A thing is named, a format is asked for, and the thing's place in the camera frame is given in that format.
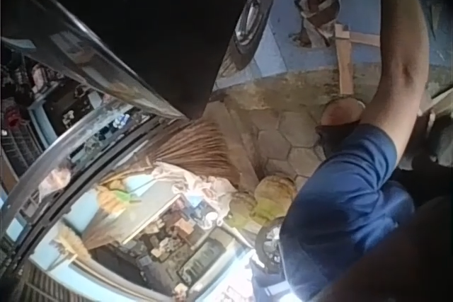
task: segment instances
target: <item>hexagonal paving tile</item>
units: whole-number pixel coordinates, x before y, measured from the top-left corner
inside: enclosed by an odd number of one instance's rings
[[[291,145],[277,130],[268,130],[259,133],[258,147],[263,156],[284,161]]]
[[[269,175],[285,175],[294,179],[297,174],[296,171],[287,161],[279,161],[277,159],[269,159],[266,164],[266,172]]]
[[[251,110],[250,118],[259,130],[276,130],[278,129],[278,112],[271,109]]]
[[[311,149],[292,148],[288,156],[289,164],[298,175],[310,177],[321,161]]]
[[[295,180],[296,190],[299,191],[300,189],[302,189],[302,186],[305,184],[307,180],[308,178],[304,176],[297,176]]]
[[[317,140],[316,124],[306,110],[284,112],[279,130],[293,146],[312,147]]]

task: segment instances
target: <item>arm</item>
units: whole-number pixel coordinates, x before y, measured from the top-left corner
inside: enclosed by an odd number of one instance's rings
[[[428,33],[418,0],[381,0],[381,11],[382,75],[362,123],[379,127],[389,135],[398,162],[428,80]]]

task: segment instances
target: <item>person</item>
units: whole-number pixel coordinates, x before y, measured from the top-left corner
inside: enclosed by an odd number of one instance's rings
[[[280,230],[285,276],[303,302],[339,279],[415,212],[411,196],[390,177],[428,80],[428,32],[418,0],[381,0],[381,17],[377,92],[340,149],[300,190]]]

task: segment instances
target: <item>sleeve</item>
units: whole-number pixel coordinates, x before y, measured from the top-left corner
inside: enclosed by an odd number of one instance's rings
[[[396,147],[384,131],[359,125],[300,190],[285,224],[307,233],[357,227],[382,198],[380,189],[396,160]]]

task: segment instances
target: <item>blue shirt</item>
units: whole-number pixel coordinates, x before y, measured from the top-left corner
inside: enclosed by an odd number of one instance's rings
[[[304,302],[412,216],[408,193],[389,178],[396,148],[372,125],[359,125],[293,201],[280,231],[283,267]]]

